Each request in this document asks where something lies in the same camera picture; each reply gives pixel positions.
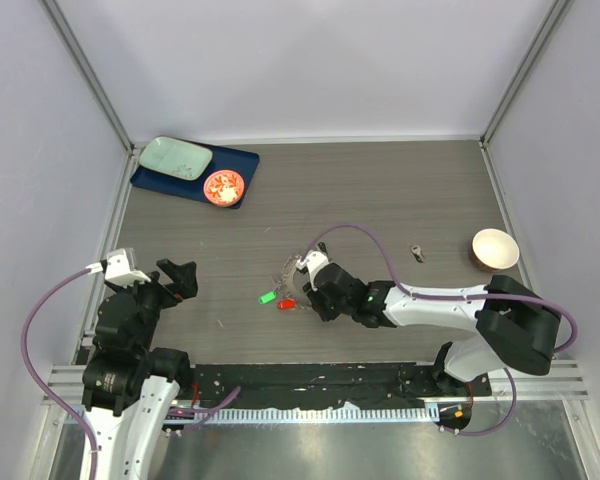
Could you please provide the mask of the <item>large metal keyring with rings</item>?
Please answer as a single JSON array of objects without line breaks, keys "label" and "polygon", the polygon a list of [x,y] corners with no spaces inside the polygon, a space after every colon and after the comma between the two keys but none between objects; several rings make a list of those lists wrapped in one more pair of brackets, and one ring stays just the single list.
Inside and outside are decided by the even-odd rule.
[{"label": "large metal keyring with rings", "polygon": [[284,263],[281,271],[272,276],[274,290],[283,300],[291,299],[295,306],[302,310],[311,310],[312,305],[305,295],[302,287],[308,282],[306,273],[301,273],[297,268],[303,253],[293,253]]}]

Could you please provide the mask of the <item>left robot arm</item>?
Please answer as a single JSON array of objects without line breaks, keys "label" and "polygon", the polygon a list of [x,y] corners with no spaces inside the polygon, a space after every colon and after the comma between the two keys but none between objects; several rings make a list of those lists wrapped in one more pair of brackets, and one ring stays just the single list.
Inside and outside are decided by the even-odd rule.
[{"label": "left robot arm", "polygon": [[82,375],[84,479],[145,479],[174,399],[193,385],[186,352],[152,345],[162,311],[196,297],[195,262],[157,261],[144,273],[119,249],[99,264],[112,295],[97,312],[93,355]]}]

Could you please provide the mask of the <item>silver key black head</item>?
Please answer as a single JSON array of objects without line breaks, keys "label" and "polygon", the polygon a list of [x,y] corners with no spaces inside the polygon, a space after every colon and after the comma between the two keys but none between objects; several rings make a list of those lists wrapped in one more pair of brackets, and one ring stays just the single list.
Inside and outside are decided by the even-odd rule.
[{"label": "silver key black head", "polygon": [[419,245],[413,245],[411,247],[411,253],[418,263],[423,263],[425,261],[424,254]]}]

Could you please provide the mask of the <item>green key tag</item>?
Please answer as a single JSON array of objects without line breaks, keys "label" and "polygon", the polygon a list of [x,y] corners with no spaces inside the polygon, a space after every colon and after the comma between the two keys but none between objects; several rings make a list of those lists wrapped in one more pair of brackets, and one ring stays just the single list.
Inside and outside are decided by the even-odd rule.
[{"label": "green key tag", "polygon": [[270,303],[276,299],[276,296],[277,296],[277,294],[275,291],[269,291],[259,297],[259,303],[260,304]]}]

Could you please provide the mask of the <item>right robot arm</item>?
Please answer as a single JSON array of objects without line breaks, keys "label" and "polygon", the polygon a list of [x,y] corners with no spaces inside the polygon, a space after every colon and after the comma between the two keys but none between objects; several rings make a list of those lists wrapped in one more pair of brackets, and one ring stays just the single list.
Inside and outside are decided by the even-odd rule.
[{"label": "right robot arm", "polygon": [[293,262],[291,282],[324,322],[345,315],[371,329],[434,326],[469,333],[440,347],[425,379],[433,393],[457,395],[495,370],[544,376],[551,369],[560,317],[506,275],[457,290],[365,283],[315,249]]}]

